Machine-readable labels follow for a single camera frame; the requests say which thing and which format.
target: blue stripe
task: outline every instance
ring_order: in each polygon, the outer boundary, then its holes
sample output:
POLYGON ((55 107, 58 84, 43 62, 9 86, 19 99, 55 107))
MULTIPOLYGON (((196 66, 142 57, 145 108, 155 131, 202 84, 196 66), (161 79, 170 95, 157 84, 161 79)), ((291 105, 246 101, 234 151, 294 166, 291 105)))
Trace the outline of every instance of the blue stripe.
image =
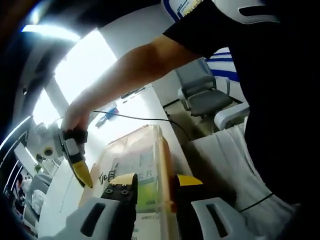
POLYGON ((234 71, 211 69, 211 72, 212 72, 213 76, 225 77, 225 78, 228 78, 232 81, 239 82, 238 75, 234 71))
POLYGON ((218 52, 213 54, 213 56, 218 56, 218 55, 230 55, 230 52, 218 52))
POLYGON ((234 60, 230 57, 226 57, 226 58, 210 58, 210 59, 206 59, 206 62, 233 62, 234 60))
POLYGON ((172 8, 171 8, 171 6, 169 4, 169 0, 163 0, 163 5, 164 5, 164 8, 169 13, 169 15, 173 18, 173 20, 175 22, 178 22, 179 18, 177 17, 176 13, 172 10, 172 8))

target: wire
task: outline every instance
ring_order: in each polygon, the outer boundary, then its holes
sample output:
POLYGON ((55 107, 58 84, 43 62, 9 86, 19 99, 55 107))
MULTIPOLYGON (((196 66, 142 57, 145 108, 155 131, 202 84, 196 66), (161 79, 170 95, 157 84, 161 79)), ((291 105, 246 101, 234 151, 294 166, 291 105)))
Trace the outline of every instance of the wire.
POLYGON ((187 131, 182 126, 180 126, 178 123, 176 123, 175 121, 172 121, 172 120, 162 119, 162 118, 143 118, 143 117, 136 117, 136 116, 127 116, 127 115, 121 115, 121 114, 118 114, 118 113, 112 113, 112 112, 107 112, 107 111, 98 111, 98 110, 94 110, 93 112, 102 113, 102 114, 110 114, 110 115, 115 115, 115 116, 124 117, 124 118, 128 118, 128 119, 169 122, 171 124, 177 125, 184 132, 184 134, 186 135, 188 140, 191 141, 191 138, 189 137, 187 131))
POLYGON ((261 200, 257 201, 256 203, 254 203, 254 204, 252 204, 252 205, 250 205, 250 206, 248 206, 248 207, 240 210, 239 213, 243 213, 244 211, 246 211, 246 210, 248 210, 248 209, 250 209, 250 208, 252 208, 252 207, 254 207, 254 206, 256 206, 256 205, 258 205, 258 204, 260 204, 260 203, 262 203, 263 201, 265 201, 265 200, 267 200, 268 198, 270 198, 272 195, 274 195, 274 194, 273 194, 273 193, 270 193, 269 195, 265 196, 264 198, 262 198, 261 200))

